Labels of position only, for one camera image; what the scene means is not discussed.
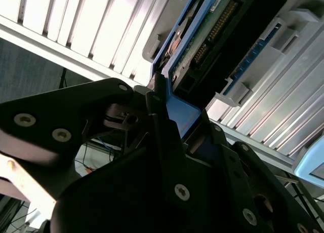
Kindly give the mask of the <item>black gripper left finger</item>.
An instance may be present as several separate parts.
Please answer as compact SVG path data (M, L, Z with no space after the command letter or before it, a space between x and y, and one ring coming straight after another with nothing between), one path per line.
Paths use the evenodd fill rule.
M82 144L123 131L117 160L146 150L157 161L166 201L189 209L188 164L166 93L166 79L156 74L148 87L109 78L2 103L1 177L30 201L55 207L64 192L43 182L63 182Z

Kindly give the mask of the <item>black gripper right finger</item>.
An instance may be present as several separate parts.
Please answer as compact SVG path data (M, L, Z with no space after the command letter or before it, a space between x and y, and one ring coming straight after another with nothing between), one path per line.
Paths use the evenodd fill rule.
M212 201L201 232L323 231L246 143L230 145L206 111L201 125L201 158L212 166Z

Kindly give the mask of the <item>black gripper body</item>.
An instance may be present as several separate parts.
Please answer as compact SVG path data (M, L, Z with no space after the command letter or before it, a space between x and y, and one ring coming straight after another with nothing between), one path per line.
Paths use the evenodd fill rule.
M140 149L77 180L53 211L51 232L242 232L241 210L210 165L186 159L189 209L164 197L157 161Z

